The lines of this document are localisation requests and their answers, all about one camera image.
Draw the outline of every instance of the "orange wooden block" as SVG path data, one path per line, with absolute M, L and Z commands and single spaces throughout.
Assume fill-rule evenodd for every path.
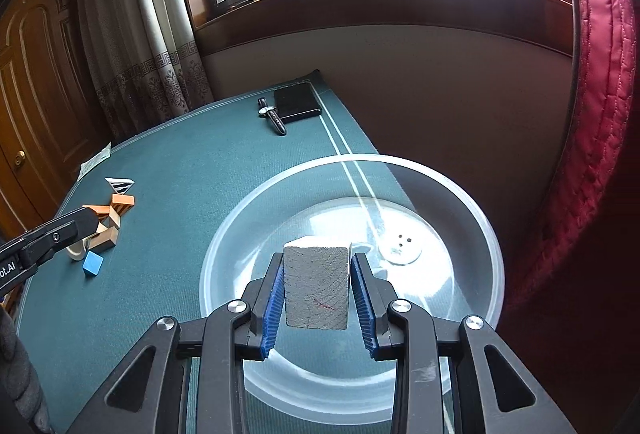
M 123 215 L 135 204 L 136 200 L 133 196 L 127 194 L 111 194 L 111 206 L 119 215 Z
M 111 210 L 111 206 L 110 205 L 82 205 L 82 207 L 91 209 L 96 214 L 98 214 L 99 218 L 103 218 L 105 216 L 108 216 L 109 212 Z
M 118 242 L 118 229 L 111 227 L 101 232 L 89 241 L 89 250 L 95 254 L 100 254 L 105 250 L 112 249 Z

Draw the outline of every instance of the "white line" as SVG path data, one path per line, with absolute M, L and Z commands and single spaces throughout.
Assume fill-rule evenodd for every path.
M 447 425 L 447 431 L 449 434 L 454 433 L 453 424 L 451 423 L 451 418 L 449 417 L 449 411 L 447 410 L 447 404 L 444 404 L 444 423 Z
M 27 297 L 27 292 L 29 290 L 29 287 L 31 286 L 31 279 L 33 277 L 30 277 L 27 279 L 27 282 L 24 283 L 24 290 L 22 290 L 22 295 L 20 296 L 20 300 L 18 302 L 18 317 L 15 320 L 15 334 L 20 336 L 20 323 L 22 322 L 22 310 L 24 309 L 24 303 L 26 302 L 26 297 Z
M 324 102 L 322 101 L 322 98 L 318 94 L 318 91 L 316 91 L 316 88 L 314 87 L 313 84 L 311 84 L 311 87 L 312 87 L 313 91 L 315 91 L 316 97 L 318 98 L 318 100 L 322 104 L 322 107 L 324 107 L 324 110 L 325 110 L 326 114 L 329 116 L 329 118 L 334 123 L 334 127 L 336 128 L 336 130 L 338 130 L 338 128 L 335 125 L 334 119 L 331 118 L 331 114 L 329 113 L 329 111 L 327 111 L 326 106 L 324 105 Z M 342 156 L 342 153 L 340 152 L 340 149 L 338 149 L 338 145 L 335 143 L 334 137 L 331 134 L 331 132 L 329 131 L 329 128 L 327 127 L 326 123 L 324 122 L 324 119 L 322 118 L 322 115 L 320 115 L 319 118 L 320 118 L 320 121 L 322 122 L 322 126 L 324 127 L 324 130 L 326 131 L 327 136 L 329 137 L 329 140 L 331 140 L 331 143 L 334 146 L 335 153 L 338 156 Z M 342 137 L 342 143 L 347 148 L 347 151 L 349 151 L 349 154 L 353 154 L 353 152 L 351 151 L 351 148 L 344 141 L 344 137 L 342 136 L 342 134 L 340 133 L 339 130 L 338 130 L 338 134 L 340 134 L 340 136 Z M 349 169 L 347 169 L 347 165 L 343 161 L 340 162 L 340 163 L 342 164 L 342 168 L 344 169 L 344 173 L 347 175 L 347 178 L 349 178 L 349 183 L 351 183 L 351 188 L 353 188 L 353 192 L 356 194 L 356 197 L 358 198 L 358 202 L 360 203 L 360 207 L 364 211 L 364 214 L 365 214 L 365 216 L 367 218 L 367 222 L 369 223 L 369 228 L 371 230 L 371 234 L 373 235 L 373 237 L 374 237 L 374 239 L 376 241 L 376 244 L 379 245 L 380 244 L 380 236 L 378 235 L 378 231 L 376 230 L 376 227 L 373 224 L 373 219 L 371 218 L 371 214 L 369 213 L 369 209 L 367 209 L 366 205 L 364 204 L 364 201 L 362 200 L 362 197 L 360 196 L 360 191 L 358 191 L 358 188 L 356 187 L 356 184 L 353 181 L 353 178 L 351 177 L 351 173 L 349 172 Z M 360 170 L 360 167 L 358 167 L 358 171 L 360 171 L 360 176 L 362 176 L 362 178 L 363 178 L 364 182 L 366 183 L 367 187 L 369 187 L 369 192 L 373 193 L 372 189 L 369 186 L 369 182 L 366 180 L 366 178 L 364 176 L 364 173 Z M 380 213 L 382 211 L 382 208 L 380 208 L 380 203 L 378 203 L 378 199 L 374 195 L 372 195 L 372 197 L 373 197 L 374 203 L 378 207 L 378 212 Z
M 316 97 L 318 97 L 318 100 L 320 101 L 320 103 L 322 104 L 322 109 L 324 109 L 324 112 L 326 113 L 326 115 L 329 117 L 329 120 L 331 120 L 331 123 L 334 125 L 335 131 L 338 133 L 338 136 L 340 137 L 340 140 L 342 141 L 342 143 L 344 144 L 345 148 L 347 149 L 347 152 L 349 154 L 353 154 L 353 151 L 351 151 L 351 148 L 349 147 L 349 144 L 347 143 L 347 141 L 344 138 L 344 135 L 342 134 L 342 132 L 340 131 L 340 128 L 338 127 L 338 125 L 335 123 L 334 118 L 331 116 L 331 113 L 329 112 L 329 109 L 327 109 L 326 105 L 324 104 L 324 101 L 322 100 L 322 98 L 320 97 L 320 95 L 318 94 L 318 91 L 316 90 L 316 87 L 313 85 L 313 83 L 311 81 L 309 81 L 309 84 L 311 84 L 311 88 L 313 89 L 314 93 L 316 94 Z M 376 204 L 376 207 L 378 207 L 378 212 L 381 213 L 382 212 L 382 207 L 380 206 L 380 202 L 378 201 L 378 198 L 376 196 L 376 193 L 373 192 L 373 188 L 372 186 L 369 184 L 369 180 L 367 179 L 367 177 L 364 175 L 364 173 L 362 172 L 362 169 L 360 168 L 360 165 L 357 163 L 357 161 L 353 162 L 356 169 L 358 170 L 358 173 L 360 173 L 360 177 L 362 178 L 362 181 L 364 182 L 365 187 L 367 187 L 367 190 L 369 191 L 369 194 L 371 195 L 371 197 L 373 198 L 373 201 Z

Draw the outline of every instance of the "gray foam block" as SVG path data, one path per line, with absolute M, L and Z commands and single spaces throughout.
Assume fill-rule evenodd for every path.
M 285 315 L 296 328 L 347 329 L 351 244 L 305 236 L 284 245 Z

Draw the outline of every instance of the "blue cube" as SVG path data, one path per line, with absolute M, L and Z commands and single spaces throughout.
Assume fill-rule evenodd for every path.
M 84 263 L 82 264 L 84 273 L 91 276 L 98 275 L 103 260 L 104 258 L 100 257 L 100 255 L 91 251 L 87 252 L 86 257 L 84 258 Z

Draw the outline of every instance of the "transparent container lid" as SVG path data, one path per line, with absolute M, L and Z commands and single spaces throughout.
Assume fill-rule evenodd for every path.
M 200 308 L 238 299 L 271 255 L 302 236 L 335 236 L 364 252 L 376 277 L 433 316 L 471 313 L 495 327 L 502 308 L 500 248 L 485 215 L 459 186 L 409 160 L 345 154 L 288 169 L 248 194 L 220 225 L 200 276 Z M 366 424 L 389 420 L 394 362 L 364 348 L 350 294 L 344 331 L 286 325 L 265 362 L 245 362 L 246 390 L 305 420 Z M 441 360 L 443 392 L 449 370 Z

